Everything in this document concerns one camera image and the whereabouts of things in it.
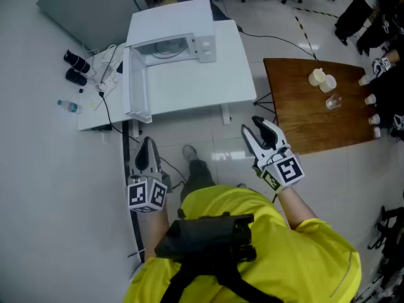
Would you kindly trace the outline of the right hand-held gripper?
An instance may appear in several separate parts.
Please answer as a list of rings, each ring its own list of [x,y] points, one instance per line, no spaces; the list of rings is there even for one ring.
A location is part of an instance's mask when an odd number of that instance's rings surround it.
[[[275,193],[305,178],[299,157],[290,149],[283,131],[263,117],[253,116],[252,121],[259,128],[261,140],[244,124],[241,135],[249,152],[254,155],[253,167],[258,176]]]

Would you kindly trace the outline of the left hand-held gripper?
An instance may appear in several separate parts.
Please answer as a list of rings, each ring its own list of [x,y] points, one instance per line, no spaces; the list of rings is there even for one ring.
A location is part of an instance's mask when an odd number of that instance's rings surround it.
[[[131,166],[136,170],[146,170],[148,166],[161,169],[160,155],[152,138],[145,137],[134,149]],[[131,174],[126,188],[129,210],[137,213],[162,211],[171,186],[170,176],[165,172]]]

